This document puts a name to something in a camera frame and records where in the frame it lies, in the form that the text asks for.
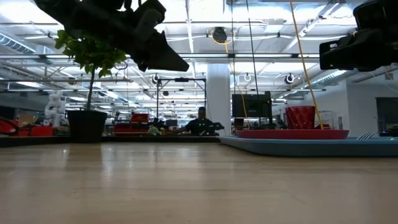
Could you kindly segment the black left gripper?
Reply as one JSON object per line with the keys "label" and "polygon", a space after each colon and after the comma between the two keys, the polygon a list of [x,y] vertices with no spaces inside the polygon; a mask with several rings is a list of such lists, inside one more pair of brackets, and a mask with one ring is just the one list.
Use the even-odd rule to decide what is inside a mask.
{"label": "black left gripper", "polygon": [[82,0],[76,5],[76,28],[131,56],[139,69],[186,72],[189,64],[167,43],[155,26],[165,19],[166,8],[147,0],[135,11],[119,11],[114,2]]}

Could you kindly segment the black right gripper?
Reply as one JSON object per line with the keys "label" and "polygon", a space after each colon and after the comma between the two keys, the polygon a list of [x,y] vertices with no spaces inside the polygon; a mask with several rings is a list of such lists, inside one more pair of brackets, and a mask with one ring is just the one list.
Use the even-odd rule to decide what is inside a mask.
{"label": "black right gripper", "polygon": [[322,70],[371,72],[398,63],[398,32],[365,29],[319,46]]}

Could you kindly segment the red faceted cup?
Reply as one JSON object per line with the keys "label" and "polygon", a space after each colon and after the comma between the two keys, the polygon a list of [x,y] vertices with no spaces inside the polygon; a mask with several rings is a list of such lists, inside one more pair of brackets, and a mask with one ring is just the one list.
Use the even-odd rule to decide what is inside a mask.
{"label": "red faceted cup", "polygon": [[289,129],[314,129],[314,106],[290,106],[285,109]]}

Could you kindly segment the red round plate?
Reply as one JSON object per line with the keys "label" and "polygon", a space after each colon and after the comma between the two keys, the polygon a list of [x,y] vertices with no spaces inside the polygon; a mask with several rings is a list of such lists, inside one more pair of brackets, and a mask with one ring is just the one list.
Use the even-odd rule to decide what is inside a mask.
{"label": "red round plate", "polygon": [[349,130],[337,129],[262,129],[236,131],[239,138],[245,139],[298,139],[298,140],[342,140],[348,137]]}

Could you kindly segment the blue plastic tray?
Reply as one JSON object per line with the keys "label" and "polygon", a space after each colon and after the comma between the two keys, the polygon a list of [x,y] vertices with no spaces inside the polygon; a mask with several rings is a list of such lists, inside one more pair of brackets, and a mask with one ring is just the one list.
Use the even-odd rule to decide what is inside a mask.
{"label": "blue plastic tray", "polygon": [[220,137],[219,140],[227,146],[263,156],[398,157],[398,138],[293,140]]}

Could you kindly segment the white pillar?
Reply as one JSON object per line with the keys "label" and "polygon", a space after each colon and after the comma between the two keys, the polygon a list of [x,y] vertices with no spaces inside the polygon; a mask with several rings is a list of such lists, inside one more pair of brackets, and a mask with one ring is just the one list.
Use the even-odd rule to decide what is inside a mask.
{"label": "white pillar", "polygon": [[211,63],[206,74],[206,115],[212,122],[219,122],[224,130],[220,136],[231,135],[230,70],[226,63]]}

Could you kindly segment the red tool boxes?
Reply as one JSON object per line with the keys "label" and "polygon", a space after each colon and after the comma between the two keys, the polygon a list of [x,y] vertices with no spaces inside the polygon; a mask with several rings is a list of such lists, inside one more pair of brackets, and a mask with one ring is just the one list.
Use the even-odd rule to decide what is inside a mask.
{"label": "red tool boxes", "polygon": [[135,113],[130,120],[118,120],[113,126],[115,136],[140,136],[147,134],[149,130],[149,115],[147,113]]}

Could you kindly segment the green leafy plant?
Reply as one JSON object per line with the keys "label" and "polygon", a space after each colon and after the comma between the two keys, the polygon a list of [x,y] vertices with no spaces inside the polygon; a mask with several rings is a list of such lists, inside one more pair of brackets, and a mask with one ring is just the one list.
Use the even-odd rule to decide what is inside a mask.
{"label": "green leafy plant", "polygon": [[81,69],[84,69],[87,75],[90,75],[89,93],[85,108],[89,111],[97,69],[99,69],[98,78],[111,75],[111,69],[116,64],[126,60],[126,53],[102,40],[87,35],[72,37],[65,30],[58,30],[57,35],[55,48],[63,49],[62,54],[68,56],[69,59],[73,59],[80,65]]}

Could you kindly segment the person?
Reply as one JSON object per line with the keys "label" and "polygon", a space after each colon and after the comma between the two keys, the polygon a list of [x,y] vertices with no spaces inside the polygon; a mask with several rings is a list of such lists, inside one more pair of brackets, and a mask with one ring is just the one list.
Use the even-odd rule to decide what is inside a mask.
{"label": "person", "polygon": [[212,122],[206,117],[206,108],[200,107],[198,109],[198,118],[191,120],[187,125],[176,130],[170,130],[170,133],[184,133],[189,132],[193,136],[218,136],[216,131],[224,130],[224,126],[217,122]]}

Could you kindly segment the black plant pot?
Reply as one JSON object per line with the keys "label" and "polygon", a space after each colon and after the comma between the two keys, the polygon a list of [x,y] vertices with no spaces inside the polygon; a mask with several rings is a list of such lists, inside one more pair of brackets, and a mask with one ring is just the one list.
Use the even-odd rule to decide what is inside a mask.
{"label": "black plant pot", "polygon": [[76,143],[99,143],[107,114],[100,111],[68,111],[70,137]]}

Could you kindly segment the white robot figure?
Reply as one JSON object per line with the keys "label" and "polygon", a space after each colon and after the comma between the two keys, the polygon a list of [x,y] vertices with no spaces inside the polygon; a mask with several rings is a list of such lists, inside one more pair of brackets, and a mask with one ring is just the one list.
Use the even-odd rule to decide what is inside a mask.
{"label": "white robot figure", "polygon": [[54,128],[60,126],[61,115],[65,113],[65,102],[62,100],[62,96],[62,90],[56,90],[49,94],[49,102],[44,110],[44,126],[52,126]]}

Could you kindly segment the red storage bins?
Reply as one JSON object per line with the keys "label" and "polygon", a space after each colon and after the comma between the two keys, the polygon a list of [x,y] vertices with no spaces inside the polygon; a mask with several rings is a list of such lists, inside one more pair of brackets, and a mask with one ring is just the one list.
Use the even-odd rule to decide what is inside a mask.
{"label": "red storage bins", "polygon": [[0,135],[17,137],[49,137],[53,135],[53,127],[36,124],[18,125],[16,120],[0,117]]}

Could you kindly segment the cardboard box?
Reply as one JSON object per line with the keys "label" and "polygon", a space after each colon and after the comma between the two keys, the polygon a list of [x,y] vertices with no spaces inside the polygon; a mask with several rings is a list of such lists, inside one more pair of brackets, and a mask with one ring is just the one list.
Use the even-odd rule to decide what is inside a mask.
{"label": "cardboard box", "polygon": [[18,114],[18,125],[34,124],[37,120],[37,116],[33,114]]}

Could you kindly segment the black metal rig frame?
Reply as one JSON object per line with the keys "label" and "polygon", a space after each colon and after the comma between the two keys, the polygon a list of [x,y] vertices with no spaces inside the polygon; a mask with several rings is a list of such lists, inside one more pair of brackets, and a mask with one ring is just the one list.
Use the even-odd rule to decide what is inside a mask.
{"label": "black metal rig frame", "polygon": [[[160,86],[161,81],[166,81],[162,86]],[[185,83],[185,82],[194,82],[197,84],[203,91],[204,91],[204,104],[206,106],[207,103],[207,91],[206,91],[206,78],[185,78],[185,77],[178,77],[178,78],[158,78],[156,80],[156,118],[159,119],[159,93],[170,81]],[[202,81],[204,86],[201,86],[198,81]]]}

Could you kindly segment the black aluminium table frame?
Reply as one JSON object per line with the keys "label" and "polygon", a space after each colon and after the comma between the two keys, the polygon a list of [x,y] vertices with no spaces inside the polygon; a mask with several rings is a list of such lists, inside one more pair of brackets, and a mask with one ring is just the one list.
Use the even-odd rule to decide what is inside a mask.
{"label": "black aluminium table frame", "polygon": [[[101,142],[220,143],[220,139],[214,136],[104,136]],[[0,148],[70,143],[78,141],[69,136],[0,138]]]}

